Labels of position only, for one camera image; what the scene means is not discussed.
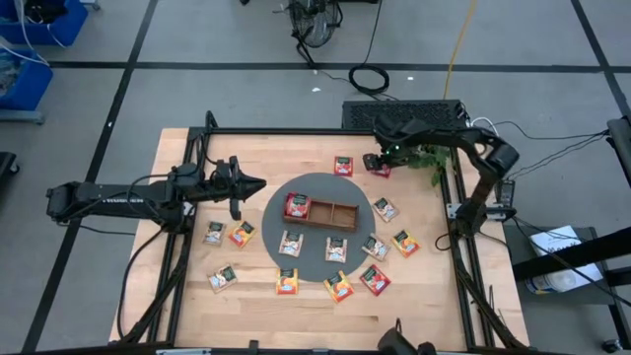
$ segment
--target blue crate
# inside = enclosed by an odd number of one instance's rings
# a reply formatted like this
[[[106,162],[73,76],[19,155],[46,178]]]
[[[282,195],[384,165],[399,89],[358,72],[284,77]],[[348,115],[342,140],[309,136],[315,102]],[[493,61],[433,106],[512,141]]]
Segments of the blue crate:
[[[28,58],[39,60],[32,50],[14,51]],[[51,79],[52,70],[49,67],[25,60],[16,83],[5,96],[0,97],[0,108],[35,110]]]
[[[49,0],[49,2],[63,3],[68,13],[50,24],[50,31],[46,24],[32,24],[27,20],[25,27],[29,41],[31,44],[59,45],[55,41],[57,38],[64,46],[71,45],[86,22],[88,10],[79,0]],[[12,44],[26,44],[22,25],[18,22],[19,15],[16,12],[14,0],[0,0],[0,17],[15,20],[14,23],[0,24],[0,36]]]

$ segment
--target round gray platform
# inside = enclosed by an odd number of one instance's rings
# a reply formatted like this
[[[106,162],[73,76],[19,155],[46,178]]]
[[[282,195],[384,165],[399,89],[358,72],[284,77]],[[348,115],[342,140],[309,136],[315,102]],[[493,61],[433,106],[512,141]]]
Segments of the round gray platform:
[[[355,232],[285,223],[283,211],[289,192],[298,192],[315,199],[359,206]],[[278,253],[285,230],[305,235],[299,257]],[[364,240],[375,231],[375,215],[364,192],[352,181],[331,174],[312,173],[289,180],[269,199],[263,213],[262,235],[267,252],[280,268],[297,268],[302,280],[322,282],[339,270],[347,275],[355,271],[368,256],[362,251]],[[348,240],[346,262],[324,260],[326,237]]]

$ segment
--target wooden tray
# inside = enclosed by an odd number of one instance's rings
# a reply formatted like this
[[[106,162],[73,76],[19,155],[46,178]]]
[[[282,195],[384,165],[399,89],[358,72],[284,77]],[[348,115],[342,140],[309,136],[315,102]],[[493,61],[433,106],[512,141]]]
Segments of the wooden tray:
[[[312,198],[307,219],[284,215],[285,222],[302,223],[310,226],[354,232],[357,229],[359,206],[321,201]]]

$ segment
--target wheel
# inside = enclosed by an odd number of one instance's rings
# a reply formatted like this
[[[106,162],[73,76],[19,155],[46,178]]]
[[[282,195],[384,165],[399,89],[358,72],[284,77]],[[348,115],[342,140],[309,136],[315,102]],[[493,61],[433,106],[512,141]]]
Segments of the wheel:
[[[11,168],[9,168],[9,172],[13,175],[19,173],[20,166],[16,162],[13,162],[13,164],[11,165]]]
[[[606,340],[600,345],[600,347],[607,354],[613,354],[618,350],[622,350],[622,345],[620,345],[620,340],[618,339]]]

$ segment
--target leafy plant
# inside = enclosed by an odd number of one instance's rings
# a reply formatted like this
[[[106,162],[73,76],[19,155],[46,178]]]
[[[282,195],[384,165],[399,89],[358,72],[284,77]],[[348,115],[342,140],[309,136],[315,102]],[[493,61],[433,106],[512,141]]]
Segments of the leafy plant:
[[[441,181],[441,174],[447,167],[447,159],[450,155],[447,148],[423,145],[417,154],[409,159],[408,167],[411,169],[436,167],[432,175],[432,186],[436,186]]]

